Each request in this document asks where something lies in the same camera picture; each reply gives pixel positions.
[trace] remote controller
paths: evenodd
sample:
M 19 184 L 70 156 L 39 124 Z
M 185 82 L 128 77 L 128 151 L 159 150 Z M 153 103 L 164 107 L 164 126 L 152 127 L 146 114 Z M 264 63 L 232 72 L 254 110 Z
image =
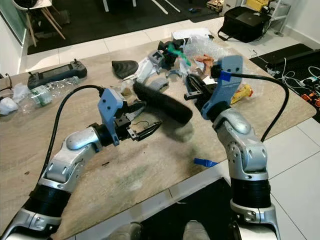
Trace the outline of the remote controller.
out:
M 80 61 L 74 59 L 70 64 L 59 66 L 44 72 L 29 72 L 29 75 L 27 86 L 29 89 L 34 89 L 38 86 L 55 81 L 61 81 L 73 76 L 77 76 L 80 79 L 84 78 L 87 76 L 87 69 Z

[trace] wooden table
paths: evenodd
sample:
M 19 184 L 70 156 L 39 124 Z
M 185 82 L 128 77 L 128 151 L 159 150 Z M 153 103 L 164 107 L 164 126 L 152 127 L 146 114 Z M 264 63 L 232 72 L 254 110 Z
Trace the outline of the wooden table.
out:
M 220 40 L 215 41 L 226 46 Z M 88 70 L 83 84 L 118 85 L 111 61 L 140 61 L 157 46 L 158 42 L 151 42 L 82 59 Z M 253 73 L 267 76 L 248 59 L 244 62 Z M 13 76 L 13 85 L 19 82 L 26 84 L 27 79 L 27 73 Z M 94 156 L 63 212 L 63 220 L 54 239 L 65 239 L 84 231 L 203 171 L 204 167 L 193 163 L 195 157 L 214 162 L 226 159 L 212 123 L 201 118 L 192 101 L 184 100 L 185 92 L 182 80 L 172 75 L 165 93 L 192 109 L 193 117 L 186 126 L 178 126 L 160 112 L 156 116 L 143 113 L 136 121 L 159 118 L 164 121 L 156 133 L 141 142 L 128 139 L 118 147 L 108 146 Z M 284 91 L 278 85 L 264 82 L 263 95 L 244 99 L 233 107 L 243 114 L 261 137 L 279 111 L 283 99 Z M 59 150 L 63 139 L 70 133 L 94 122 L 101 123 L 98 101 L 97 91 L 93 89 L 81 91 L 70 98 L 62 111 L 53 153 Z M 16 113 L 0 118 L 1 232 L 28 199 L 38 180 L 58 106 L 59 103 L 48 105 L 25 117 Z M 290 92 L 287 108 L 268 138 L 315 113 L 311 105 Z

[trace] small box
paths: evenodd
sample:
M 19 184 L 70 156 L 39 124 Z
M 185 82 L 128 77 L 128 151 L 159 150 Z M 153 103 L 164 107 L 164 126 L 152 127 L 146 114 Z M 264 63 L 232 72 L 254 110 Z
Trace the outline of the small box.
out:
M 269 0 L 246 0 L 246 5 L 258 12 L 260 12 L 264 6 L 268 6 L 268 3 Z
M 210 0 L 206 3 L 206 7 L 208 9 L 214 10 L 217 13 L 222 11 L 222 7 L 224 6 L 225 0 Z

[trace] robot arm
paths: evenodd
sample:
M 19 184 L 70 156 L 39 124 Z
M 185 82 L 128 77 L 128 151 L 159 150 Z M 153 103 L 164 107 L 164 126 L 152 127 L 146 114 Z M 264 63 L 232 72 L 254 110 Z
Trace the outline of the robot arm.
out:
M 267 150 L 248 121 L 230 101 L 241 83 L 232 73 L 242 72 L 242 57 L 227 56 L 218 61 L 211 75 L 217 84 L 205 85 L 196 75 L 188 75 L 186 100 L 195 105 L 223 144 L 231 178 L 233 221 L 229 226 L 231 240 L 280 240 L 275 206 L 270 199 L 267 172 Z
M 133 114 L 145 106 L 128 105 L 120 94 L 106 88 L 98 108 L 104 124 L 94 123 L 70 134 L 60 151 L 48 162 L 29 199 L 17 212 L 1 236 L 2 240 L 46 240 L 61 223 L 61 215 L 75 190 L 88 161 L 103 147 L 117 146 L 120 140 L 140 141 L 153 134 L 161 122 L 141 132 L 130 128 Z

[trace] floor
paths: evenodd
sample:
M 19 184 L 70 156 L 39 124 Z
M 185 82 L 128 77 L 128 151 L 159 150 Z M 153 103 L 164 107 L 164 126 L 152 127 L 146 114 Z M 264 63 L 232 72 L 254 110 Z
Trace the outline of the floor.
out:
M 179 29 L 206 27 L 216 35 L 222 23 L 223 18 L 197 23 L 186 20 L 53 49 L 28 56 L 24 71 L 68 63 L 74 58 L 81 59 L 161 40 L 170 37 L 172 31 Z M 298 42 L 287 36 L 279 37 L 269 31 L 258 43 L 248 44 L 236 40 L 230 40 L 227 43 L 244 56 L 251 58 Z M 276 207 L 281 239 L 319 239 L 320 124 L 310 118 L 266 140 L 265 145 L 268 151 L 271 199 Z M 142 221 L 221 177 L 230 181 L 226 160 L 70 239 L 103 239 L 117 227 L 132 221 Z

